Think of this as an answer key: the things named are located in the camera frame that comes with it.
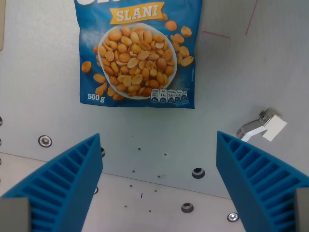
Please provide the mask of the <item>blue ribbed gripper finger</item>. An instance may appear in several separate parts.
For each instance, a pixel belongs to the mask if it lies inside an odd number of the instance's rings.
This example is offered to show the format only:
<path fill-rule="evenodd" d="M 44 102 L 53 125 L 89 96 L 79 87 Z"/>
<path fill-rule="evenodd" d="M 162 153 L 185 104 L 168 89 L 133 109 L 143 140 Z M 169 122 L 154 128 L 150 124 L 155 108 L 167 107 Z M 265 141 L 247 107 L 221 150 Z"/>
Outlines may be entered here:
<path fill-rule="evenodd" d="M 28 199 L 32 232 L 80 232 L 102 170 L 97 133 L 48 161 L 1 198 Z"/>
<path fill-rule="evenodd" d="M 275 156 L 217 132 L 216 167 L 247 232 L 296 231 L 294 196 L 309 178 Z"/>

